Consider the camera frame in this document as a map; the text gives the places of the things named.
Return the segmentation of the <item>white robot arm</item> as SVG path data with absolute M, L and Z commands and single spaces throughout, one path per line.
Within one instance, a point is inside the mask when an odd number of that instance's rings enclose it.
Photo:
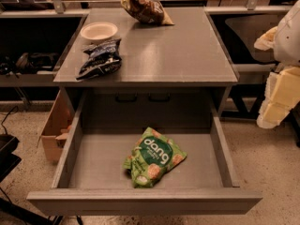
M 276 27 L 254 43 L 256 49 L 272 49 L 278 66 L 266 81 L 257 125 L 274 128 L 300 101 L 300 1 L 297 1 Z

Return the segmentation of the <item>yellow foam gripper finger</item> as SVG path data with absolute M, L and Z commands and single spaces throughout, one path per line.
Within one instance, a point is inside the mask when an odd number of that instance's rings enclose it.
M 275 128 L 300 102 L 300 67 L 287 67 L 279 73 L 271 72 L 264 96 L 257 125 L 260 128 Z
M 278 28 L 275 26 L 261 35 L 254 42 L 254 47 L 261 51 L 267 51 L 274 48 L 275 34 Z

